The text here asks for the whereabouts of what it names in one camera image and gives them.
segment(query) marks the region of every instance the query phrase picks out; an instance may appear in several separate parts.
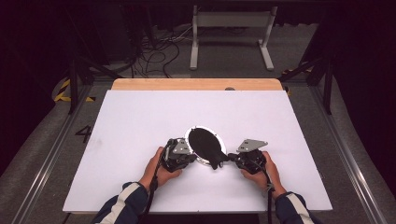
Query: striped sleeve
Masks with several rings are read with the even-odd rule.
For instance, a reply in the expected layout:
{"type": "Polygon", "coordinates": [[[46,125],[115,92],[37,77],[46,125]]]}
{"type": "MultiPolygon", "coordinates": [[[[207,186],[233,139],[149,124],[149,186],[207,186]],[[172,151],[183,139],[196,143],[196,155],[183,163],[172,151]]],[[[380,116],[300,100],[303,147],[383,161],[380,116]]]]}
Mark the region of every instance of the striped sleeve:
{"type": "Polygon", "coordinates": [[[148,202],[148,193],[139,183],[126,183],[123,191],[108,200],[98,212],[92,223],[137,223],[138,216],[148,202]]]}
{"type": "Polygon", "coordinates": [[[279,195],[275,202],[276,216],[282,224],[320,224],[308,209],[304,198],[293,192],[279,195]]]}

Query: gray carpet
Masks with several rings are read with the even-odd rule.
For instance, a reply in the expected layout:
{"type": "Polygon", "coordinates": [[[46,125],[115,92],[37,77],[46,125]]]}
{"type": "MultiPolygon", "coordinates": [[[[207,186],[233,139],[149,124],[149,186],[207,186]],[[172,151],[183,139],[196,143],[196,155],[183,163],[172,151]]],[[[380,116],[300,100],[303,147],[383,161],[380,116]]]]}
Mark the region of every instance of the gray carpet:
{"type": "MultiPolygon", "coordinates": [[[[180,54],[166,66],[166,71],[172,77],[279,77],[283,70],[293,68],[298,64],[315,29],[314,25],[274,28],[268,45],[275,66],[274,72],[268,72],[265,69],[255,42],[261,35],[260,30],[257,29],[247,29],[237,35],[221,29],[202,32],[196,71],[189,69],[191,42],[189,40],[179,42],[180,54]]],[[[169,60],[176,55],[177,49],[170,46],[163,52],[169,60]]],[[[150,70],[161,71],[162,68],[163,63],[149,64],[150,70]]],[[[122,75],[130,77],[131,70],[125,71],[122,75]]],[[[163,74],[154,72],[149,76],[163,77],[163,74]]],[[[300,75],[295,79],[301,80],[303,77],[304,75],[300,75]]],[[[89,95],[96,97],[96,101],[84,103],[79,111],[77,120],[71,127],[69,135],[66,136],[61,154],[26,223],[63,223],[66,218],[65,223],[82,224],[91,221],[93,215],[70,215],[69,217],[62,211],[62,208],[86,146],[86,143],[83,143],[84,137],[75,133],[87,125],[94,126],[106,90],[111,86],[108,78],[98,79],[108,81],[95,82],[92,86],[89,95]]],[[[318,212],[316,216],[324,223],[370,223],[310,89],[304,84],[295,82],[285,85],[290,87],[291,104],[314,161],[323,176],[323,183],[333,206],[332,211],[318,212]]],[[[341,135],[350,146],[388,223],[396,223],[396,202],[354,132],[336,85],[333,89],[332,116],[340,128],[341,135]]],[[[67,102],[57,103],[1,176],[0,223],[11,223],[16,215],[36,173],[62,128],[69,106],[67,102]]],[[[259,214],[259,218],[260,223],[266,223],[266,213],[259,214]]]]}

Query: person's left hand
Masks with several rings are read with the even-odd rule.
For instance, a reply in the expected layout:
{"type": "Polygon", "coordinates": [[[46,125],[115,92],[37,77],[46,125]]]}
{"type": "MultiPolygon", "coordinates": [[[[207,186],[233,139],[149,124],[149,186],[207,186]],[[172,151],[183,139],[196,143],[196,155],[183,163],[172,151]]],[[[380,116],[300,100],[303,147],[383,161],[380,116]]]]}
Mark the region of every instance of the person's left hand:
{"type": "MultiPolygon", "coordinates": [[[[151,158],[146,166],[145,173],[142,178],[139,180],[139,183],[142,184],[146,191],[149,192],[149,184],[151,182],[152,177],[154,177],[155,168],[157,167],[157,163],[161,158],[161,154],[163,153],[163,147],[159,147],[154,157],[151,158]]],[[[173,173],[168,172],[165,168],[160,165],[157,171],[157,180],[158,180],[158,188],[164,185],[168,180],[172,178],[176,178],[181,175],[181,169],[176,170],[173,173]]]]}

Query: white stripe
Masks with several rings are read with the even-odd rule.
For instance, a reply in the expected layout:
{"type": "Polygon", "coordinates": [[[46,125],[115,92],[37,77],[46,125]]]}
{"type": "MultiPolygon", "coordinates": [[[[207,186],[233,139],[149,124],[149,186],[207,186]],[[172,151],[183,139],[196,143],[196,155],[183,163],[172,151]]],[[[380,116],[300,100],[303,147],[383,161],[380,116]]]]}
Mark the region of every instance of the white stripe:
{"type": "Polygon", "coordinates": [[[125,207],[125,200],[131,195],[140,185],[137,183],[132,183],[117,198],[116,204],[111,207],[111,212],[105,216],[100,223],[114,223],[117,217],[120,215],[122,209],[125,207]]]}
{"type": "Polygon", "coordinates": [[[289,198],[291,203],[294,206],[294,209],[296,212],[300,215],[301,220],[303,221],[304,224],[313,224],[314,222],[312,221],[311,217],[308,214],[308,211],[304,207],[304,205],[301,203],[300,199],[297,198],[295,194],[289,194],[286,196],[289,198]]]}

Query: person's right hand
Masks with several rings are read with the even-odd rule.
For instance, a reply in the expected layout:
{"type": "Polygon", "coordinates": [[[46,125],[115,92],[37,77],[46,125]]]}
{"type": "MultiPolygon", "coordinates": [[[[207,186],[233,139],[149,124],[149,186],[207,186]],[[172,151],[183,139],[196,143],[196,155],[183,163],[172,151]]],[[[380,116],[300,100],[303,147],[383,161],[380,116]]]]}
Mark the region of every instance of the person's right hand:
{"type": "MultiPolygon", "coordinates": [[[[270,154],[268,154],[267,151],[264,151],[262,155],[267,160],[265,163],[265,169],[271,178],[272,184],[274,185],[273,198],[276,199],[280,194],[286,193],[286,190],[280,183],[279,171],[277,170],[275,163],[272,161],[270,154]]],[[[254,181],[260,189],[267,189],[268,180],[263,172],[258,172],[255,175],[251,175],[248,171],[241,170],[241,173],[246,179],[254,181]]]]}

